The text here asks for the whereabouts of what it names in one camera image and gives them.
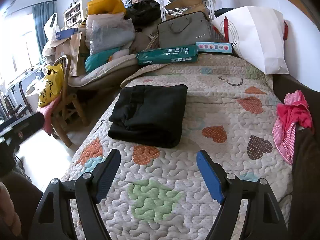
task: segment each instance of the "blue gripper pad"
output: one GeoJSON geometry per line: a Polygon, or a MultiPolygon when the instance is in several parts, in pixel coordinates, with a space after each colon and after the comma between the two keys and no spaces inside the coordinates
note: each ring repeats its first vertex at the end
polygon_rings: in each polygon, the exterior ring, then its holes
{"type": "Polygon", "coordinates": [[[116,173],[119,169],[121,162],[120,152],[116,152],[113,158],[110,160],[108,167],[102,173],[98,184],[97,184],[97,194],[95,196],[97,203],[100,203],[102,199],[104,199],[109,189],[112,185],[112,182],[116,176],[116,173]]]}
{"type": "Polygon", "coordinates": [[[221,183],[201,151],[197,153],[197,165],[211,197],[218,201],[219,204],[222,204],[224,196],[222,194],[221,183]]]}

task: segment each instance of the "teal cushion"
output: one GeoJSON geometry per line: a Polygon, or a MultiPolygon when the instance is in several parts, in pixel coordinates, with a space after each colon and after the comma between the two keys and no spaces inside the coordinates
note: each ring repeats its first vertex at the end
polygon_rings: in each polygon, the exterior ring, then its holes
{"type": "Polygon", "coordinates": [[[121,48],[109,49],[97,54],[90,55],[85,61],[85,71],[90,73],[94,71],[96,68],[104,65],[108,62],[110,56],[112,56],[115,52],[119,51],[121,48]]]}

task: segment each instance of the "gray laptop bag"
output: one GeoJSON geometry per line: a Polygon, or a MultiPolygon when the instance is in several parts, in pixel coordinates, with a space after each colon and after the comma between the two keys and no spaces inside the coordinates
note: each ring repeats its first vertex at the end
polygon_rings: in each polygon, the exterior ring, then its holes
{"type": "Polygon", "coordinates": [[[161,49],[213,41],[211,25],[200,11],[160,23],[158,32],[161,49]]]}

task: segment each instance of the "window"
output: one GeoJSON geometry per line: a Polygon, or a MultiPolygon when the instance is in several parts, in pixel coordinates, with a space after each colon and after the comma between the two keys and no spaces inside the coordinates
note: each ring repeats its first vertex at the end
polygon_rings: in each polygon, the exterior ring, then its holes
{"type": "Polygon", "coordinates": [[[5,19],[6,48],[2,78],[10,82],[25,70],[40,64],[40,53],[36,40],[35,22],[32,14],[5,19]]]}

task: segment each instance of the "folded black cloth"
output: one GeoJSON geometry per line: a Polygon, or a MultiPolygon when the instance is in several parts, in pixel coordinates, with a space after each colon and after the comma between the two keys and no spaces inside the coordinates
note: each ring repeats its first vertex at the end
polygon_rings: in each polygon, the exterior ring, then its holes
{"type": "Polygon", "coordinates": [[[188,87],[133,86],[121,90],[109,121],[109,137],[173,148],[182,133],[188,87]]]}

